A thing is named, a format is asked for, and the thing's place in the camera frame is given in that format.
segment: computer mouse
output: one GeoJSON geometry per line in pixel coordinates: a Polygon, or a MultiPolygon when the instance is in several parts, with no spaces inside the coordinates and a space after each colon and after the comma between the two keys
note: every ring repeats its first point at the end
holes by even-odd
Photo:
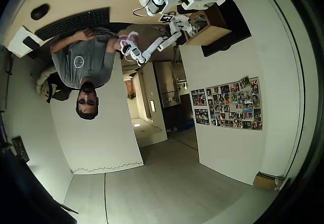
{"type": "Polygon", "coordinates": [[[30,16],[33,20],[39,20],[40,18],[44,17],[49,10],[50,10],[50,5],[43,4],[33,9],[33,11],[30,13],[30,16]]]}

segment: gray t-shirt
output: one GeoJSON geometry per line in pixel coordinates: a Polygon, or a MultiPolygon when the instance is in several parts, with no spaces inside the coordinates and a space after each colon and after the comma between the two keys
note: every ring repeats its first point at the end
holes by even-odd
{"type": "Polygon", "coordinates": [[[77,41],[53,54],[52,59],[63,83],[80,89],[82,79],[90,78],[97,88],[110,79],[115,54],[107,53],[110,31],[93,28],[96,37],[89,41],[77,41]]]}

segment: photo collage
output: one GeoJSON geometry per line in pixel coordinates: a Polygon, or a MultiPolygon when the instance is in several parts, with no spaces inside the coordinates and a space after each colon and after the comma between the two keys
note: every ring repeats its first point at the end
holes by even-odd
{"type": "Polygon", "coordinates": [[[206,106],[205,90],[199,89],[191,91],[194,106],[206,106]]]}
{"type": "Polygon", "coordinates": [[[262,104],[258,78],[206,89],[211,125],[262,130],[262,104]]]}
{"type": "Polygon", "coordinates": [[[207,109],[195,109],[194,114],[196,116],[196,122],[198,124],[209,125],[209,116],[207,109]]]}

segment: stainless steel appliance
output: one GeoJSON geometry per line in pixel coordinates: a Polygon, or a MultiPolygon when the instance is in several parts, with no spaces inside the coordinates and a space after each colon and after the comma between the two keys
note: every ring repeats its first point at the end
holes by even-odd
{"type": "Polygon", "coordinates": [[[163,108],[181,104],[172,63],[154,62],[154,68],[163,108]]]}

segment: wooden box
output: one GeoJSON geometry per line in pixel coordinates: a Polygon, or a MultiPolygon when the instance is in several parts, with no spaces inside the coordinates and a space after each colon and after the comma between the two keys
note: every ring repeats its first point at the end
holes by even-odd
{"type": "Polygon", "coordinates": [[[205,17],[207,26],[193,37],[190,37],[187,32],[184,32],[187,40],[185,43],[186,45],[207,46],[231,32],[231,30],[227,29],[226,22],[215,5],[211,6],[207,10],[199,10],[191,14],[190,23],[193,24],[195,17],[199,15],[205,17]]]}

